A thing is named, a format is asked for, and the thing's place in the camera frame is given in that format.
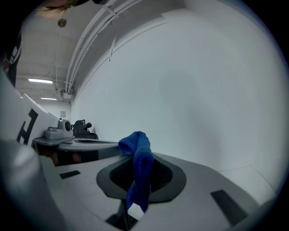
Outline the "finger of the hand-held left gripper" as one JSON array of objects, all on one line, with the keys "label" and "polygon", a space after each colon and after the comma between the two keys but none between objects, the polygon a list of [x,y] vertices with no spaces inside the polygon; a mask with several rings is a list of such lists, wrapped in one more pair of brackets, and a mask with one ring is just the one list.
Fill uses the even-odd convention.
[{"label": "finger of the hand-held left gripper", "polygon": [[104,148],[118,147],[118,143],[104,143],[104,142],[72,142],[72,143],[61,143],[58,145],[57,150],[59,151],[94,151]]},{"label": "finger of the hand-held left gripper", "polygon": [[103,140],[98,140],[98,139],[74,138],[73,140],[76,143],[117,143],[117,142],[103,141]]}]

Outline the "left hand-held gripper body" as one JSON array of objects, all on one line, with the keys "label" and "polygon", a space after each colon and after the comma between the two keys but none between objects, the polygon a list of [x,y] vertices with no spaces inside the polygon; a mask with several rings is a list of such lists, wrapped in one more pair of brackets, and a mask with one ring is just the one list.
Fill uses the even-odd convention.
[{"label": "left hand-held gripper body", "polygon": [[70,121],[58,119],[26,94],[20,100],[26,106],[16,138],[20,144],[57,146],[74,138]]}]

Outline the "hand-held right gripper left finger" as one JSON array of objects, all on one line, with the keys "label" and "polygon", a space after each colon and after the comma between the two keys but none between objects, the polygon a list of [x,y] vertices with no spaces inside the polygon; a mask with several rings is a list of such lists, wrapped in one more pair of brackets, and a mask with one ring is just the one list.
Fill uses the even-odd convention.
[{"label": "hand-held right gripper left finger", "polygon": [[67,208],[71,208],[77,215],[107,220],[117,213],[120,199],[113,199],[105,195],[97,184],[97,174],[105,167],[123,160],[131,155],[117,155],[114,157],[54,168],[58,175],[71,171],[79,171],[76,176],[61,180],[61,192]]}]

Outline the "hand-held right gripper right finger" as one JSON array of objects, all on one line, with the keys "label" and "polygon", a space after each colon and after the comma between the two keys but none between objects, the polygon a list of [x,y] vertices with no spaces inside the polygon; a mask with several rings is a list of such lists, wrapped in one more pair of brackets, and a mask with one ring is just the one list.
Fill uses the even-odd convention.
[{"label": "hand-held right gripper right finger", "polygon": [[210,194],[218,190],[224,190],[247,214],[259,208],[252,196],[214,169],[172,156],[160,158],[184,171],[186,185],[172,201],[150,204],[136,231],[227,230],[230,224]]}]

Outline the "person's left hand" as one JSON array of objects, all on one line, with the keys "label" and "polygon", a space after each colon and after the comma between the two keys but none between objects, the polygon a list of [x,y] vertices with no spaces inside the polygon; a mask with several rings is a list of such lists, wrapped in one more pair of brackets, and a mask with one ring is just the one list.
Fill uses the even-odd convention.
[{"label": "person's left hand", "polygon": [[40,154],[40,156],[50,158],[55,166],[71,165],[83,162],[81,155],[76,152],[52,151],[52,152],[43,152]]}]

